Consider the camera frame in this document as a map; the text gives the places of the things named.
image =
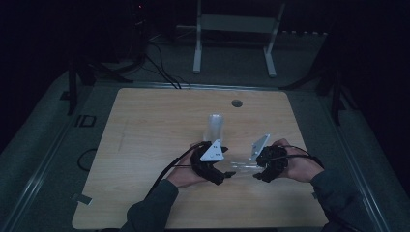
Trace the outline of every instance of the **person's right hand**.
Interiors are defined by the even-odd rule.
[[[275,141],[273,145],[289,146],[286,139]],[[303,151],[286,147],[287,155],[308,155]],[[310,182],[314,176],[324,171],[324,169],[312,159],[306,158],[292,158],[288,159],[288,166],[283,170],[279,177],[290,178],[299,182]]]

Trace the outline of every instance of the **hand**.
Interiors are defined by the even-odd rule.
[[[274,142],[273,145],[289,145],[286,139]],[[287,155],[308,155],[297,148],[286,147]],[[279,177],[286,177],[299,182],[310,182],[314,176],[324,171],[324,169],[312,159],[292,158],[288,159],[288,166]]]
[[[185,188],[196,183],[207,181],[204,178],[196,175],[196,173],[190,167],[190,156],[192,156],[193,151],[194,150],[181,158],[181,160],[178,162],[178,165],[187,166],[174,167],[171,173],[169,173],[168,177],[166,177],[166,179],[174,184],[174,186],[176,186],[177,188]]]

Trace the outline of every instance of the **gray floor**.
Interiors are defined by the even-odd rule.
[[[192,84],[192,88],[216,85],[216,88],[273,91],[306,75],[324,40],[315,35],[278,36],[274,47],[278,77],[270,78],[262,50],[255,46],[259,42],[244,46],[209,40],[204,44],[202,72],[193,74],[194,46],[190,36],[181,37],[176,44],[154,39],[160,45],[168,73],[181,76]],[[148,55],[160,63],[154,46],[149,46]],[[144,68],[154,69],[149,63]],[[169,85],[158,84],[164,83],[162,77],[142,69],[129,72],[126,77],[135,83],[119,84],[101,78],[94,87],[80,86],[80,105],[73,116],[67,116],[68,103],[59,100],[67,90],[67,74],[53,83],[0,157],[2,225],[7,222],[10,226],[7,219],[13,216],[12,219],[16,219],[12,226],[14,231],[75,231],[71,220],[77,203],[71,196],[82,192],[87,178],[87,172],[79,169],[76,162],[84,151],[98,147],[117,91],[122,87],[169,88]],[[379,222],[376,231],[410,231],[407,222],[410,201],[361,112],[347,107],[340,111],[341,126],[335,126],[329,115],[330,97],[317,97],[313,91],[315,83],[312,81],[296,91],[286,92],[307,148],[321,158],[327,168],[339,170],[363,192],[369,216]],[[78,115],[96,116],[96,125],[75,127]],[[84,160],[85,165],[91,165],[92,157],[90,153]],[[44,181],[36,182],[31,177],[39,174],[37,168],[47,158],[51,162],[43,173]],[[33,182],[38,183],[36,188],[26,186]],[[26,201],[26,205],[18,205],[26,189],[33,189],[31,195],[35,197]],[[13,211],[15,206],[21,207],[21,214]],[[320,228],[281,228],[278,231],[320,231]]]

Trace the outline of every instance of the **person's left hand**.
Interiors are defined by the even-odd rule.
[[[185,188],[200,182],[207,182],[204,178],[196,175],[190,166],[190,156],[192,156],[193,151],[190,151],[186,156],[181,158],[177,165],[187,165],[187,166],[176,166],[166,177],[166,180],[171,182],[177,188]]]

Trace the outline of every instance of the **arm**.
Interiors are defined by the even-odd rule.
[[[190,165],[193,151],[181,158],[179,165]],[[165,180],[143,201],[130,207],[127,212],[127,222],[121,232],[156,232],[163,231],[171,211],[171,207],[178,196],[178,188],[185,188],[196,183],[206,182],[190,167],[174,167]]]
[[[282,139],[274,145],[289,143]],[[287,147],[286,151],[288,155],[301,154],[301,151],[295,148]],[[335,171],[325,171],[312,159],[293,158],[288,160],[288,167],[279,176],[313,185],[318,201],[329,220],[323,227],[323,232],[374,230],[364,208],[362,195]]]

